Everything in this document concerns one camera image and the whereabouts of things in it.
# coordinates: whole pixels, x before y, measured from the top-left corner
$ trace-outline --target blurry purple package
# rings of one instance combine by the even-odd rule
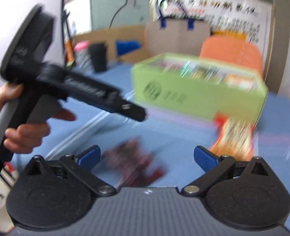
[[[163,165],[153,166],[153,153],[141,151],[139,137],[106,150],[102,158],[107,166],[121,173],[118,187],[145,187],[166,174]]]

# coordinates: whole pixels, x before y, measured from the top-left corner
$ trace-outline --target orange chair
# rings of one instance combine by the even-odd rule
[[[200,57],[252,68],[263,75],[262,55],[259,49],[239,38],[211,36],[203,42]]]

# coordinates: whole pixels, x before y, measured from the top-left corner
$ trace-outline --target blue gripper pad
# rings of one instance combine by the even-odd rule
[[[219,157],[202,146],[195,147],[194,160],[205,172],[210,171],[219,163]]]
[[[101,159],[100,147],[94,145],[76,156],[76,158],[78,165],[84,167],[88,171],[91,171]]]

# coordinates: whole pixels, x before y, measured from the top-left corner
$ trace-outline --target pink lid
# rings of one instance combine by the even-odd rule
[[[77,52],[80,50],[88,49],[88,47],[89,47],[89,41],[82,41],[75,45],[74,51]]]

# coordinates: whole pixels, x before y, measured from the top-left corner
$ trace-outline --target black cup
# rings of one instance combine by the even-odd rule
[[[107,70],[107,47],[105,43],[94,43],[89,45],[89,53],[92,65],[96,73]]]

